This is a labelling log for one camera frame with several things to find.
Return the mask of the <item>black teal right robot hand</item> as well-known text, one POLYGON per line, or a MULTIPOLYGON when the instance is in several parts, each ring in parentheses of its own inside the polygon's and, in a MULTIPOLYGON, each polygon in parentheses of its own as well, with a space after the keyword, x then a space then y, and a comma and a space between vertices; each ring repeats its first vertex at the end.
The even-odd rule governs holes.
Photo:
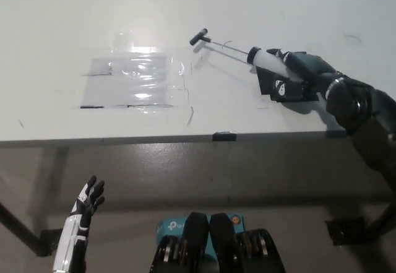
POLYGON ((273 78, 270 99, 275 102, 308 102, 316 99, 319 77, 334 74, 336 70, 320 56, 305 51, 284 51, 272 48, 266 51, 278 58, 286 67, 287 76, 273 78))

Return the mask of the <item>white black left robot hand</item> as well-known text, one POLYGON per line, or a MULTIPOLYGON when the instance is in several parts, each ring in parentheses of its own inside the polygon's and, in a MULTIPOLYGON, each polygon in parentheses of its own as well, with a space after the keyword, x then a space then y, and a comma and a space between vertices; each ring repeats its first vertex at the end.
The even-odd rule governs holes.
POLYGON ((92 176, 77 196, 66 219, 53 263, 53 272, 85 272, 90 224, 103 197, 104 181, 92 176))

